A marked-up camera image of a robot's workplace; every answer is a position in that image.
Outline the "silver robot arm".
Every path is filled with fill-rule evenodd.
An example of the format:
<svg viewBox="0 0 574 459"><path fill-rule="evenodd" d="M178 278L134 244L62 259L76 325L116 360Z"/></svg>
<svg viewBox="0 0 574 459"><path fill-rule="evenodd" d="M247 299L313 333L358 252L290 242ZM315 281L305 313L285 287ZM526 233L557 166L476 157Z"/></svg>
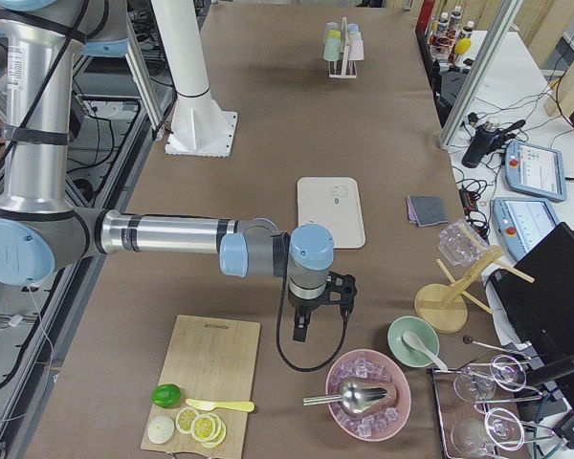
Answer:
<svg viewBox="0 0 574 459"><path fill-rule="evenodd" d="M76 55L127 52L123 1L1 1L8 40L7 160L0 195L0 282L24 286L80 259L117 251L218 256L226 275L271 275L296 310L304 340L311 313L330 301L330 232L307 224L282 232L262 219L122 214L65 197Z"/></svg>

